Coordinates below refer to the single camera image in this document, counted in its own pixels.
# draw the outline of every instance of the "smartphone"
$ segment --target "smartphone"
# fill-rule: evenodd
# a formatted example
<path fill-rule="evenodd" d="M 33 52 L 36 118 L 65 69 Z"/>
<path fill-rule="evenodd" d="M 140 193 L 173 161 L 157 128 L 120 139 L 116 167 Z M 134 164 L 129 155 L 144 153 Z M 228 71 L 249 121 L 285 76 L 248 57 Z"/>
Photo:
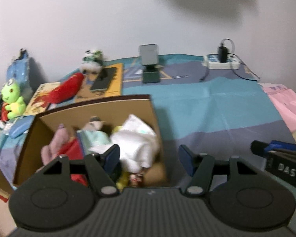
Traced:
<path fill-rule="evenodd" d="M 106 91 L 111 84 L 116 70 L 117 68 L 102 68 L 101 72 L 90 87 L 90 91 Z"/>
<path fill-rule="evenodd" d="M 158 64 L 158 53 L 158 45 L 156 44 L 145 44 L 139 46 L 139 56 L 141 57 L 141 65 L 150 66 Z"/>

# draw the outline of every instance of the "frog eye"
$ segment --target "frog eye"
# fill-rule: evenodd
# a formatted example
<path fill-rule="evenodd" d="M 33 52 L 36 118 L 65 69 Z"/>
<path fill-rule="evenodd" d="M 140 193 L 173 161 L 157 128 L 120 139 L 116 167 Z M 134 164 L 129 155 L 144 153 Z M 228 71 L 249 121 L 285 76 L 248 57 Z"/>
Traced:
<path fill-rule="evenodd" d="M 14 78 L 11 78 L 11 79 L 8 80 L 7 85 L 10 86 L 10 85 L 12 85 L 13 83 L 14 83 Z"/>

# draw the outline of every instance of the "beige floor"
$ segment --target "beige floor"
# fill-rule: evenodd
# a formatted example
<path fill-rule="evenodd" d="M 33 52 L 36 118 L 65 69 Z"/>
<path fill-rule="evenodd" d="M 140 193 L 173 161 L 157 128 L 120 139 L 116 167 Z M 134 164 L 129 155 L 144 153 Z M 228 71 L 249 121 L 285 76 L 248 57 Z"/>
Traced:
<path fill-rule="evenodd" d="M 16 225 L 9 212 L 8 203 L 0 199 L 0 237 L 8 236 Z"/>

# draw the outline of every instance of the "white power strip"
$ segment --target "white power strip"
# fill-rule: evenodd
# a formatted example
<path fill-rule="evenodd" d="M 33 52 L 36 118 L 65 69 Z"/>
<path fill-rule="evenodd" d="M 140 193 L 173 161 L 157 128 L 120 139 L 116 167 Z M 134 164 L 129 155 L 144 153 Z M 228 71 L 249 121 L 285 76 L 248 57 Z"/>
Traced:
<path fill-rule="evenodd" d="M 239 69 L 240 66 L 240 60 L 232 54 L 228 54 L 226 63 L 219 62 L 218 54 L 208 54 L 205 56 L 204 63 L 204 66 L 209 69 L 230 69 L 230 64 L 233 69 Z"/>

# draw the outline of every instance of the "panda plush toy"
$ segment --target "panda plush toy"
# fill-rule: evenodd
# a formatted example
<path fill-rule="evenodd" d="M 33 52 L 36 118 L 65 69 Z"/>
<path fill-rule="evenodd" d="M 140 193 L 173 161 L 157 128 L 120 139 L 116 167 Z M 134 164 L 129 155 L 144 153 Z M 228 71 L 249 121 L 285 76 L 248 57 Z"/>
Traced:
<path fill-rule="evenodd" d="M 101 50 L 88 50 L 85 52 L 80 70 L 83 74 L 99 74 L 103 66 L 103 53 Z"/>

